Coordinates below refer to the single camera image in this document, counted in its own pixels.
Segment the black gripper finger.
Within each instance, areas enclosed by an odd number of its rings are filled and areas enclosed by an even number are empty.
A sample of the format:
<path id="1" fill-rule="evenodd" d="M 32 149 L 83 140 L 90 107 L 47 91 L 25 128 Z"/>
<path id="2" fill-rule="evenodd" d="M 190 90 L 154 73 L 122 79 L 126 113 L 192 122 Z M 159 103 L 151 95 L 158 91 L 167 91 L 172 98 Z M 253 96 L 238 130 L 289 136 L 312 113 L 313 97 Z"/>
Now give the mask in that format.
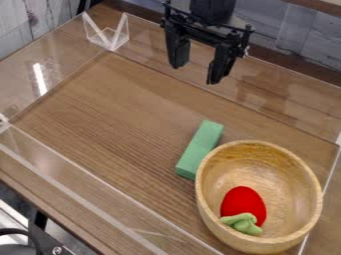
<path id="1" fill-rule="evenodd" d="M 233 68 L 235 59 L 238 57 L 238 50 L 233 45 L 221 43 L 215 47 L 214 58 L 209 64 L 206 83 L 215 85 L 226 77 Z"/>
<path id="2" fill-rule="evenodd" d="M 178 69 L 188 61 L 190 39 L 179 26 L 167 24 L 166 40 L 170 65 L 174 69 Z"/>

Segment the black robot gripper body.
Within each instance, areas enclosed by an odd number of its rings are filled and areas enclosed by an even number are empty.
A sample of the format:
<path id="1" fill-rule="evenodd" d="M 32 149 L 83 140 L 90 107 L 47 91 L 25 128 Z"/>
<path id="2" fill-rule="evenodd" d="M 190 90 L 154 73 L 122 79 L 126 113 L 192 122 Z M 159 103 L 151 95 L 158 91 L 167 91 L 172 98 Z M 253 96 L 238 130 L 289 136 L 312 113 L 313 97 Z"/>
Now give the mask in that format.
<path id="1" fill-rule="evenodd" d="M 191 41 L 215 48 L 221 43 L 233 45 L 238 57 L 246 55 L 254 27 L 234 16 L 235 0 L 166 0 L 160 26 L 174 24 L 183 29 Z"/>

